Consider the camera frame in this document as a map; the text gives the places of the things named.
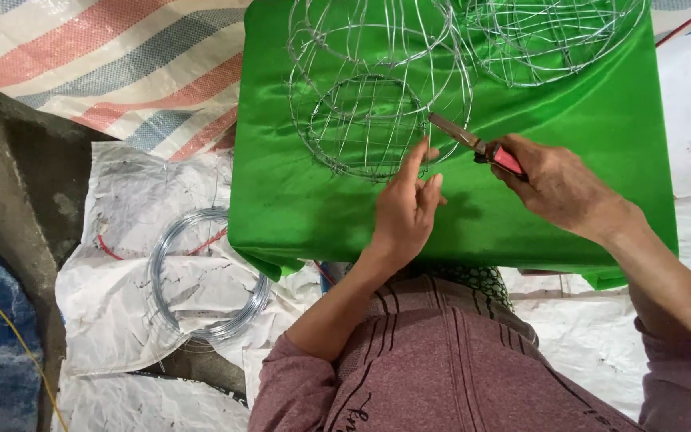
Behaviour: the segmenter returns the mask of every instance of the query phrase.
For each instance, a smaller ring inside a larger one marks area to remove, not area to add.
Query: yellow wire
[[[39,374],[42,376],[42,379],[44,380],[44,388],[47,389],[47,396],[50,397],[50,401],[52,402],[52,408],[54,409],[55,413],[58,415],[58,419],[60,420],[60,424],[63,425],[63,430],[65,432],[68,432],[68,426],[65,424],[65,420],[63,420],[63,416],[60,414],[60,410],[58,410],[58,403],[55,401],[55,396],[52,394],[52,390],[50,390],[50,383],[47,381],[47,377],[44,376],[44,371],[41,366],[39,366],[39,361],[36,360],[36,356],[34,356],[34,353],[31,352],[31,350],[28,348],[28,346],[25,344],[25,341],[23,338],[21,338],[20,333],[18,332],[18,329],[14,327],[14,324],[12,321],[7,318],[7,315],[5,315],[4,311],[0,309],[0,315],[2,318],[7,321],[7,325],[10,326],[12,331],[14,332],[14,335],[18,337],[18,340],[20,340],[20,344],[23,345],[23,349],[25,349],[25,353],[28,354],[28,356],[31,358],[31,360],[34,362],[34,365],[36,366],[36,369],[39,371]]]

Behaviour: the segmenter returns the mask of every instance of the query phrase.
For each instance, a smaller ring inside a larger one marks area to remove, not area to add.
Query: sleeve
[[[282,334],[263,360],[248,431],[321,430],[336,391],[332,364],[312,357]]]
[[[666,343],[635,324],[649,359],[639,423],[652,432],[691,430],[691,341]]]

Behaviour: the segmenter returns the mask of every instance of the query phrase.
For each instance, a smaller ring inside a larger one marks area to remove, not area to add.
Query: concrete floor
[[[91,142],[111,139],[0,93],[0,255],[34,305],[53,387],[65,353],[54,281],[82,236]],[[178,350],[163,365],[165,374],[244,392],[242,370],[214,352]],[[146,370],[162,373],[158,364]],[[42,389],[38,430],[49,430],[51,417]]]

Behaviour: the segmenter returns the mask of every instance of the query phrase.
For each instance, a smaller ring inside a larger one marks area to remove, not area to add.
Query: green patterned fabric
[[[255,0],[245,15],[228,229],[235,250],[272,279],[300,268],[297,258],[358,258],[370,240],[375,197],[383,187],[333,175],[314,160],[293,127],[283,82],[293,67],[286,51],[292,4]],[[430,3],[426,7],[435,13]],[[638,204],[654,231],[677,251],[649,14],[614,52],[577,75],[536,88],[507,88],[480,76],[469,129],[484,139],[516,132],[570,148]],[[459,148],[429,168],[426,177],[445,175],[442,191],[449,204],[437,210],[433,234],[418,259],[580,273],[595,288],[624,283],[605,250],[524,209],[486,165],[473,162],[472,152]]]

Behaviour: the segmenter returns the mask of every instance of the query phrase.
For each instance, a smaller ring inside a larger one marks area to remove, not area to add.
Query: maroon shirt
[[[529,324],[470,289],[424,277],[376,294],[334,365],[276,341],[250,432],[691,430],[691,342],[644,332],[637,424],[553,370]]]

